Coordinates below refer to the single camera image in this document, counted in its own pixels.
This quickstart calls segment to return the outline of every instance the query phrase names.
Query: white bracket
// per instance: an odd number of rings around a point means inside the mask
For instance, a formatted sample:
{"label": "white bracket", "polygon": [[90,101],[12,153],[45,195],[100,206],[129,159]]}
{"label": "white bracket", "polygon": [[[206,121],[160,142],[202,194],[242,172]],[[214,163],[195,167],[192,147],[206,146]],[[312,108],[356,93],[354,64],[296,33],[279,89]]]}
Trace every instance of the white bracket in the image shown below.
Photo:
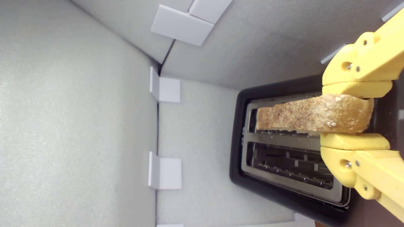
{"label": "white bracket", "polygon": [[399,120],[404,120],[404,109],[400,109],[398,111],[398,119]]}
{"label": "white bracket", "polygon": [[302,214],[299,213],[293,213],[293,218],[295,221],[310,221],[312,220],[311,218],[308,218]]}
{"label": "white bracket", "polygon": [[338,49],[334,50],[334,52],[332,52],[331,54],[329,54],[328,56],[326,56],[325,58],[323,58],[320,62],[321,64],[325,65],[326,63],[328,63],[337,53],[339,50],[341,50],[344,46],[346,46],[346,44],[343,44],[341,47],[339,47]]}
{"label": "white bracket", "polygon": [[157,101],[180,103],[181,82],[178,79],[159,77],[150,67],[150,92]]}
{"label": "white bracket", "polygon": [[394,15],[396,15],[402,8],[404,8],[404,2],[399,4],[397,7],[395,7],[392,11],[390,11],[388,14],[386,14],[384,17],[381,18],[381,20],[386,23],[388,20],[390,20]]}
{"label": "white bracket", "polygon": [[189,13],[205,21],[216,23],[232,0],[194,0]]}
{"label": "white bracket", "polygon": [[151,31],[201,46],[214,24],[165,5],[159,5]]}
{"label": "white bracket", "polygon": [[150,151],[147,185],[155,189],[181,189],[181,159],[160,158]]}

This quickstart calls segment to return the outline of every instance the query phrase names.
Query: bolt hole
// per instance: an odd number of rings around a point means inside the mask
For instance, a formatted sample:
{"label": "bolt hole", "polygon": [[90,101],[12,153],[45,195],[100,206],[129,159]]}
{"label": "bolt hole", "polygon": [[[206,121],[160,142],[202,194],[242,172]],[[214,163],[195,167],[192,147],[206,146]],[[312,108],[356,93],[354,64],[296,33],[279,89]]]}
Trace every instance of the bolt hole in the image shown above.
{"label": "bolt hole", "polygon": [[345,159],[340,160],[340,169],[342,171],[349,171],[352,168],[351,162]]}
{"label": "bolt hole", "polygon": [[346,61],[346,62],[342,63],[341,68],[342,68],[342,70],[344,70],[344,71],[351,71],[352,62]]}

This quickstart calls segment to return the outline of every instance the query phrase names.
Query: toast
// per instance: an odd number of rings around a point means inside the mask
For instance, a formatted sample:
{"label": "toast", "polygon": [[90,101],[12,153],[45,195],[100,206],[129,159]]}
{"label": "toast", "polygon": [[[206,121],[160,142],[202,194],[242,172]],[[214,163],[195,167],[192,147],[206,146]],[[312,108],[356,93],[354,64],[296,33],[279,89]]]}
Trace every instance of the toast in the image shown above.
{"label": "toast", "polygon": [[373,99],[326,94],[259,108],[257,130],[360,133],[368,128],[373,107]]}

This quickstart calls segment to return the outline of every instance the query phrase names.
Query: slice of toast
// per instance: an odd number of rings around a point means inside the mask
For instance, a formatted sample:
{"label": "slice of toast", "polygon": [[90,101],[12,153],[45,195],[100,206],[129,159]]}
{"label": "slice of toast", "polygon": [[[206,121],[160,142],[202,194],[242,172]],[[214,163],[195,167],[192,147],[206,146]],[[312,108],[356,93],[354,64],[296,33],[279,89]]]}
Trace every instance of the slice of toast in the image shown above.
{"label": "slice of toast", "polygon": [[373,99],[326,94],[259,108],[257,130],[358,133],[368,128],[373,107]]}

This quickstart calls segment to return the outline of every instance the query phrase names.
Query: toaster slot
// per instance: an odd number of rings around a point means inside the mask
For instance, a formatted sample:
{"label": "toaster slot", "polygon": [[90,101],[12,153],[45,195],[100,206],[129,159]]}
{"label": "toaster slot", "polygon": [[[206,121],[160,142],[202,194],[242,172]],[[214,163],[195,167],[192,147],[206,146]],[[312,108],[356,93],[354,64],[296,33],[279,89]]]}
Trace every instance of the toaster slot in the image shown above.
{"label": "toaster slot", "polygon": [[343,186],[330,173],[320,155],[319,132],[256,130],[257,111],[321,93],[254,100],[247,105],[242,138],[242,170],[284,189],[336,206],[344,206]]}
{"label": "toaster slot", "polygon": [[250,142],[248,153],[253,159],[247,165],[263,171],[332,189],[334,176],[318,151]]}

